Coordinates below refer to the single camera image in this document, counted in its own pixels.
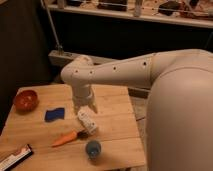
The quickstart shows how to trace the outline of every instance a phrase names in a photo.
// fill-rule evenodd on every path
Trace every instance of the black wall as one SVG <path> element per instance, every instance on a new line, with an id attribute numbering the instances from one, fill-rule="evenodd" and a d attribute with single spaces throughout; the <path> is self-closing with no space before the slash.
<path id="1" fill-rule="evenodd" d="M 212 29 L 54 12 L 66 51 L 116 59 L 150 52 L 200 48 L 213 51 Z"/>
<path id="2" fill-rule="evenodd" d="M 38 8 L 39 0 L 8 0 L 0 5 L 0 130 L 19 87 L 51 80 Z"/>

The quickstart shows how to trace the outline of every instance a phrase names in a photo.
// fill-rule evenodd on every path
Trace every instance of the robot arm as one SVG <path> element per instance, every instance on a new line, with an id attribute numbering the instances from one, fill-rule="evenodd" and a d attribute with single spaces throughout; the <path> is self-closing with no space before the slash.
<path id="1" fill-rule="evenodd" d="M 76 109 L 94 103 L 90 84 L 151 88 L 147 100 L 150 171 L 213 170 L 213 54 L 180 50 L 94 66 L 80 56 L 62 70 Z"/>
<path id="2" fill-rule="evenodd" d="M 148 89 L 174 61 L 187 56 L 197 56 L 199 53 L 201 51 L 196 49 L 160 52 L 102 65 L 93 65 L 89 56 L 81 55 L 63 68 L 61 77 L 72 87 L 76 110 L 84 105 L 94 109 L 91 84 L 125 85 Z"/>

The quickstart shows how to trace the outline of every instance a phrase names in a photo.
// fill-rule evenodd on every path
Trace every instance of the blue cloth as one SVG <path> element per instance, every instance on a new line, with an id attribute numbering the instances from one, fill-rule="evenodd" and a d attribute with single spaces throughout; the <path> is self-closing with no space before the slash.
<path id="1" fill-rule="evenodd" d="M 47 110 L 45 114 L 45 122 L 52 122 L 56 119 L 64 119 L 64 108 L 59 107 L 54 110 Z"/>

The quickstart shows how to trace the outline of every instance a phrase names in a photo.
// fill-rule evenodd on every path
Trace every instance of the wooden table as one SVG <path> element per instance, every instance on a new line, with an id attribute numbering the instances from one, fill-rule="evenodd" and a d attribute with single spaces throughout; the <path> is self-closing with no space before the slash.
<path id="1" fill-rule="evenodd" d="M 111 170 L 141 166 L 145 155 L 133 108 L 126 87 L 93 86 L 98 114 L 93 119 L 99 133 L 87 140 L 76 140 L 52 148 L 61 134 L 82 129 L 73 111 L 72 92 L 64 84 L 20 88 L 33 89 L 39 97 L 38 107 L 25 115 L 12 106 L 0 137 L 0 159 L 24 144 L 30 144 L 34 154 L 15 170 L 23 171 L 89 171 Z M 44 121 L 46 110 L 65 108 L 65 119 L 51 123 Z M 85 153 L 85 144 L 96 139 L 101 142 L 101 156 L 93 163 Z"/>

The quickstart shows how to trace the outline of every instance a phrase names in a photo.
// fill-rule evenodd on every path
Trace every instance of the orange bowl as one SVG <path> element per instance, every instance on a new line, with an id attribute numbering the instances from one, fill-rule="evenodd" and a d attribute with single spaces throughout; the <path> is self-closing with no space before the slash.
<path id="1" fill-rule="evenodd" d="M 24 90 L 13 99 L 13 104 L 19 111 L 31 111 L 38 105 L 38 96 L 34 90 Z"/>

